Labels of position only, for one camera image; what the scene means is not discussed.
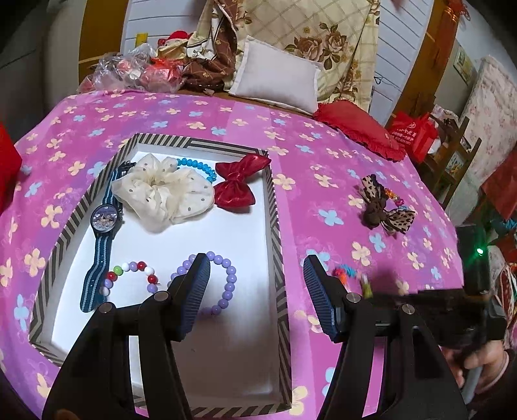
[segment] red ruffled pillow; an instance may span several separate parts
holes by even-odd
[[[318,104],[316,121],[341,130],[357,143],[385,159],[398,162],[406,152],[388,131],[367,112],[347,100]]]

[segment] human hand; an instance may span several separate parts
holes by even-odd
[[[442,353],[445,356],[454,379],[458,387],[462,387],[465,383],[463,376],[463,368],[455,360],[455,357],[460,353],[459,350],[452,350],[442,348]],[[481,349],[469,355],[463,363],[465,369],[474,369],[478,366],[483,366],[483,371],[479,382],[476,386],[476,391],[483,389],[486,385],[490,384],[497,376],[501,373],[507,360],[506,352],[503,348],[503,342],[489,341]]]

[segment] floral pillow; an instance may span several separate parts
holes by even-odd
[[[368,110],[377,54],[379,0],[331,0],[325,6],[318,0],[238,1],[236,70],[249,35],[322,63],[318,101],[348,99]]]

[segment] blue striped watch strap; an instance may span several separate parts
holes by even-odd
[[[110,182],[104,193],[102,204],[111,204],[120,211],[120,203],[111,192],[111,182],[121,176],[121,168],[116,168],[110,177]],[[95,257],[94,263],[86,273],[83,284],[83,293],[81,295],[81,310],[90,312],[96,309],[101,303],[106,301],[106,297],[100,294],[100,287],[104,281],[104,276],[110,266],[111,242],[113,236],[111,234],[97,235],[95,239]]]

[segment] red bag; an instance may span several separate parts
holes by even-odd
[[[0,124],[0,214],[10,202],[21,165],[20,154],[14,148],[4,126]]]
[[[411,118],[399,112],[388,131],[406,150],[409,158],[417,163],[423,162],[434,139],[438,137],[438,131],[429,121],[429,113]]]

